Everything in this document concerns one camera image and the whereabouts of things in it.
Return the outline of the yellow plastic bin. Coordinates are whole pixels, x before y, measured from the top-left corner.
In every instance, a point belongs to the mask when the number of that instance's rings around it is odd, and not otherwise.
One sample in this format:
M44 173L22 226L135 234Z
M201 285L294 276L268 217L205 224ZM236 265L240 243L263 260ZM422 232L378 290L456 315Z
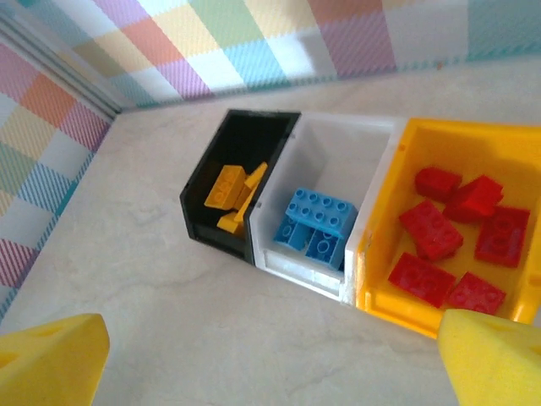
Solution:
M443 308L393 286L394 265L405 252L415 252L399 216L421 202L414 177L435 166L470 182L481 175L503 187L503 206L528 210L521 261L509 268L474 257L479 227L459 224L464 244L438 267L462 278L466 272L505 292L497 315L530 324L541 310L541 127L467 123L412 118L397 146L384 161L383 177L372 193L375 202L357 250L355 305L428 337L436 337Z

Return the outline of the black plastic bin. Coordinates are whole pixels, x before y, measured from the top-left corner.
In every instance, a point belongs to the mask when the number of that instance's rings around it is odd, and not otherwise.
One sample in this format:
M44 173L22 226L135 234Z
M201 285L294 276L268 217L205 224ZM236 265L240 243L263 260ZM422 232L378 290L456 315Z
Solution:
M191 239L255 264L254 226L249 220L287 141L292 138L300 112L230 109L221 121L197 166L179 196L183 218ZM204 206L204 200L226 164L253 172L262 162L268 169L243 215L244 232L236 237L216 224L219 211Z

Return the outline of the red sloped lego brick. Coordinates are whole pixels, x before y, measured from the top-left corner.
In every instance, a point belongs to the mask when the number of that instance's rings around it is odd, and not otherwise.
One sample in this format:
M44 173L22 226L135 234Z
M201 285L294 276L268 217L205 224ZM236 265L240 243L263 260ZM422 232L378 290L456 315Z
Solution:
M503 199L503 185L485 175L460 187L445 205L443 215L455 222L478 222L490 217Z

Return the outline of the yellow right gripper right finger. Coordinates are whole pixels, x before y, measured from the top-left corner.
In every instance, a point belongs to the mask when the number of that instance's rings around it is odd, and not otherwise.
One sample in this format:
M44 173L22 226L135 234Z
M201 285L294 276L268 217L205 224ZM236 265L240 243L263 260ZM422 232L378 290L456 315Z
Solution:
M541 327L448 310L437 344L459 406L541 406Z

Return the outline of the aluminium frame post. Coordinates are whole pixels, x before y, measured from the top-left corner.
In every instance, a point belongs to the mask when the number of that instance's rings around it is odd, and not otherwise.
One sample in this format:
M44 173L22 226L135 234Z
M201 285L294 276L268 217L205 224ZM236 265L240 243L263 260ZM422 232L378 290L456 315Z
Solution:
M0 0L0 38L32 59L55 80L59 80L75 94L82 96L108 118L114 119L122 112L122 108L110 96L91 84L64 62L44 41L22 25L7 0Z

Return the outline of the long orange-yellow lego brick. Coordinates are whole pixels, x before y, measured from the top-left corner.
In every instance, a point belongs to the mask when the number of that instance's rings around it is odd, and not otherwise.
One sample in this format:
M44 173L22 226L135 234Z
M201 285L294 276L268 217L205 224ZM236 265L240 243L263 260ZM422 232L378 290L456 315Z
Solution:
M209 208L231 210L239 197L246 173L242 166L224 165L216 178L204 205Z

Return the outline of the red rounded lego brick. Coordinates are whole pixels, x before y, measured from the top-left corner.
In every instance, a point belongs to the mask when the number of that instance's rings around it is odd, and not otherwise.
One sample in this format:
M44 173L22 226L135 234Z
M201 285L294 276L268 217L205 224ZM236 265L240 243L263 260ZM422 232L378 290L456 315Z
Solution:
M446 203L462 182L462 176L437 167L425 167L415 176L417 193L426 198Z

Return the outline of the yellow sloped lego brick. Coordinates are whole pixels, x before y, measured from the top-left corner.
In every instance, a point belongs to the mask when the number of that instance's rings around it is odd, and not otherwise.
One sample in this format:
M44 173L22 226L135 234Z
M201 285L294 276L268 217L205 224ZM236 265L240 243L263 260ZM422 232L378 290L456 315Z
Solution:
M250 190L255 190L263 178L268 164L262 162L244 181L244 185Z

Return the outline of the white plastic bin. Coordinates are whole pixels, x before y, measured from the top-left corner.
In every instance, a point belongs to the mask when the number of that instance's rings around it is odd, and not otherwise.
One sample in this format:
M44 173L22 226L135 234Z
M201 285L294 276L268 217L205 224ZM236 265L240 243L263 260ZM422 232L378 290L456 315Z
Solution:
M358 244L406 126L404 118L304 112L252 214L255 266L330 299L353 305ZM344 269L329 269L273 238L292 195L310 189L358 210L346 239Z

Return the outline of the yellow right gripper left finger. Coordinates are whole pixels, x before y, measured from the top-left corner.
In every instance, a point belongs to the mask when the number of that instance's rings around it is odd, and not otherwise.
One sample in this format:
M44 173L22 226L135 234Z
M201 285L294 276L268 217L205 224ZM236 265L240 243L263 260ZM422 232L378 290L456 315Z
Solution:
M109 350L99 314L0 335L0 406L92 406Z

